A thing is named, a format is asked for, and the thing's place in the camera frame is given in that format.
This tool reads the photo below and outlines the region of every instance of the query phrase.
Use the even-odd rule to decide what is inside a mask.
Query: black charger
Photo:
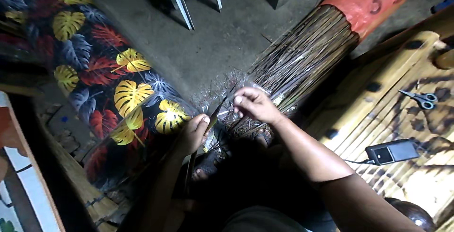
[[[356,164],[370,164],[370,165],[386,165],[399,161],[419,158],[416,151],[414,142],[408,139],[401,139],[392,142],[381,143],[366,148],[367,156],[369,159],[355,162],[346,160]]]

